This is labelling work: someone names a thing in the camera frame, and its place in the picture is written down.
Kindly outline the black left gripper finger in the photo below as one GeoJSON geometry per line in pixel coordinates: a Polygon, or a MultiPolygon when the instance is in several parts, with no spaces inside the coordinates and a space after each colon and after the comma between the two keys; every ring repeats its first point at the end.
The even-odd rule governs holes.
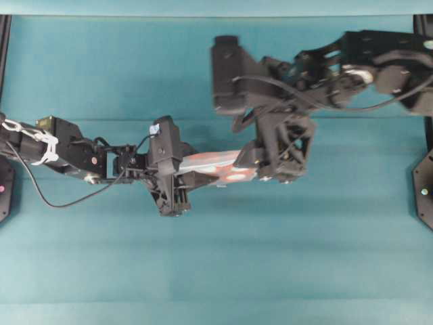
{"type": "Polygon", "coordinates": [[[210,185],[218,180],[218,176],[190,171],[177,177],[177,187],[186,190],[194,190],[202,186],[210,185]]]}

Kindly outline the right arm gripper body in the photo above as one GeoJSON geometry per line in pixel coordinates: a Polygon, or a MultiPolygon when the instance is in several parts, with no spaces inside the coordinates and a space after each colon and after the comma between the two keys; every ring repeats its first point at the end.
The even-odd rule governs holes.
{"type": "Polygon", "coordinates": [[[258,117],[257,140],[264,150],[258,178],[292,183],[304,176],[315,128],[307,114],[269,112],[258,117]]]}

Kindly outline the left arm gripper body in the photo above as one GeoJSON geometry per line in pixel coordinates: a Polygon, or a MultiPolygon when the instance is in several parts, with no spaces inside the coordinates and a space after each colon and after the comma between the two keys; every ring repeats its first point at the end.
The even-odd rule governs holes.
{"type": "Polygon", "coordinates": [[[178,217],[190,210],[186,189],[181,187],[180,177],[175,173],[179,170],[182,160],[176,157],[158,157],[157,150],[149,149],[146,157],[147,186],[159,214],[162,217],[178,217]]]}

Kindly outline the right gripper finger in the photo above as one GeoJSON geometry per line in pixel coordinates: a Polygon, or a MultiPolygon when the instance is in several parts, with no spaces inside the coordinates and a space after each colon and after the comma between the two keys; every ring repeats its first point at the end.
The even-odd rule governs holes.
{"type": "Polygon", "coordinates": [[[238,154],[234,167],[243,169],[260,169],[261,161],[263,160],[263,147],[261,143],[254,139],[248,142],[238,154]]]}

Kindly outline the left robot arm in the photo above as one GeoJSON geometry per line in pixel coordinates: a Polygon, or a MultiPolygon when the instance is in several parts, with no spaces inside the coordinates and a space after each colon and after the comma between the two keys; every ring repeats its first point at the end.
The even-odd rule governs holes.
{"type": "Polygon", "coordinates": [[[102,137],[89,139],[77,125],[58,117],[48,116],[28,125],[1,115],[3,157],[20,161],[25,169],[43,165],[105,189],[140,181],[161,216],[180,216],[191,208],[188,192],[218,180],[195,169],[181,170],[184,158],[196,151],[181,141],[170,116],[155,120],[144,140],[149,147],[141,154],[140,144],[112,146],[102,137]]]}

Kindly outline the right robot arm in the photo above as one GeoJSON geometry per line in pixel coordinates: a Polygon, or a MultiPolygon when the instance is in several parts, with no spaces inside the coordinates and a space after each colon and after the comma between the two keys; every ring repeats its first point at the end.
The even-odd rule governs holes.
{"type": "Polygon", "coordinates": [[[369,86],[411,114],[432,116],[430,39],[410,33],[362,30],[302,51],[292,62],[255,60],[237,37],[212,48],[214,108],[240,132],[254,125],[235,166],[263,180],[289,183],[306,173],[318,110],[350,112],[350,101],[369,86]]]}

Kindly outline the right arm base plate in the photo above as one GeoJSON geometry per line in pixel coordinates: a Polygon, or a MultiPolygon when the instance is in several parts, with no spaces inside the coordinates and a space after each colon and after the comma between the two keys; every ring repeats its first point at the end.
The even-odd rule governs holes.
{"type": "Polygon", "coordinates": [[[432,150],[414,167],[412,179],[417,216],[432,230],[432,150]]]}

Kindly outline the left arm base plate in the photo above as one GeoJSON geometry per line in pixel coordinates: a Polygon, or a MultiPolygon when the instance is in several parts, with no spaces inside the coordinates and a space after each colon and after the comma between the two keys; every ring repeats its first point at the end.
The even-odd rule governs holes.
{"type": "Polygon", "coordinates": [[[0,221],[4,222],[12,208],[12,194],[14,191],[16,172],[8,159],[3,157],[1,157],[0,168],[0,221]]]}

